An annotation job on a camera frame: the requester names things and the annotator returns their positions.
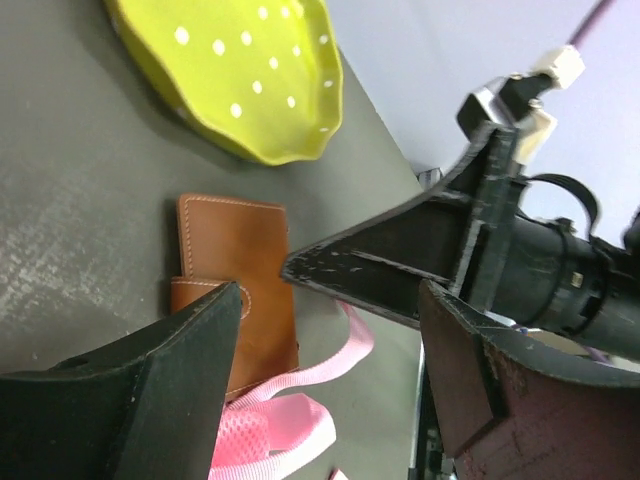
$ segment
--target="leather cardholder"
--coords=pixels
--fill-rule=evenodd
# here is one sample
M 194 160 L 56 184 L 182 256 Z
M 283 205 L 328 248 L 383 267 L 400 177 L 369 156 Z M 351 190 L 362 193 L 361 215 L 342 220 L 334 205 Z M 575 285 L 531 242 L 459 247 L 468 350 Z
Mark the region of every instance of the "leather cardholder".
M 172 312 L 224 282 L 238 282 L 242 290 L 242 319 L 226 400 L 295 370 L 293 290 L 280 278 L 289 250 L 284 207 L 184 194 L 178 199 L 178 227 L 182 276 L 171 282 Z

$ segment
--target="tabletop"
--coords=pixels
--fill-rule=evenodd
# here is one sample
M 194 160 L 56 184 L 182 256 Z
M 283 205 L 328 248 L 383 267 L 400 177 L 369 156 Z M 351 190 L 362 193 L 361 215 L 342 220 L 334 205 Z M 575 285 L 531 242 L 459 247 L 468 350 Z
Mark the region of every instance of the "tabletop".
M 316 162 L 234 158 L 162 106 L 98 0 L 0 3 L 0 372 L 46 369 L 166 315 L 179 273 L 175 200 L 185 192 L 286 206 L 292 250 L 420 191 L 352 70 L 344 124 Z M 301 365 L 335 352 L 347 321 L 296 290 Z M 292 478 L 403 478 L 420 338 L 364 314 L 374 352 L 305 392 L 337 442 Z

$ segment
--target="pink mesh fabric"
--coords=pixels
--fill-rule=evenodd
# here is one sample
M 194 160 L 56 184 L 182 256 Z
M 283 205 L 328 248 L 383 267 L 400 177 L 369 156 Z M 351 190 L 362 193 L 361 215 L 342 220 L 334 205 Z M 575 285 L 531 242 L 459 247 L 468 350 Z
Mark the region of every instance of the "pink mesh fabric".
M 273 398 L 291 387 L 338 378 L 373 349 L 371 331 L 353 307 L 346 344 L 324 362 L 279 375 L 227 405 L 222 413 L 209 480 L 281 480 L 324 452 L 336 440 L 329 411 L 302 393 Z M 332 480 L 347 480 L 336 470 Z

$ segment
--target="brown leather wallet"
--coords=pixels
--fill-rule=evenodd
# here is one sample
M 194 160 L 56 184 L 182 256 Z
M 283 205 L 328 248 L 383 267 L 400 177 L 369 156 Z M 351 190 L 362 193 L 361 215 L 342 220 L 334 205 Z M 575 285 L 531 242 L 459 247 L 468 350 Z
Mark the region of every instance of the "brown leather wallet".
M 293 291 L 280 278 L 289 250 L 284 207 L 184 194 L 178 199 L 178 227 L 182 277 L 171 282 L 172 312 L 224 282 L 236 281 L 242 289 L 242 320 L 226 400 L 295 370 Z

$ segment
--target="brown wallet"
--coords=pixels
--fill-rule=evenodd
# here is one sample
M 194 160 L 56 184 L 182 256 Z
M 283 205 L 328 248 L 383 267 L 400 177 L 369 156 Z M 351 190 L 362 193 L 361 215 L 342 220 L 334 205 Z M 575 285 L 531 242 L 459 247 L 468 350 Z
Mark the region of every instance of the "brown wallet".
M 226 400 L 295 370 L 293 291 L 280 278 L 288 253 L 284 207 L 185 194 L 178 199 L 178 227 L 182 276 L 171 281 L 172 312 L 224 282 L 236 281 L 242 290 L 242 319 Z

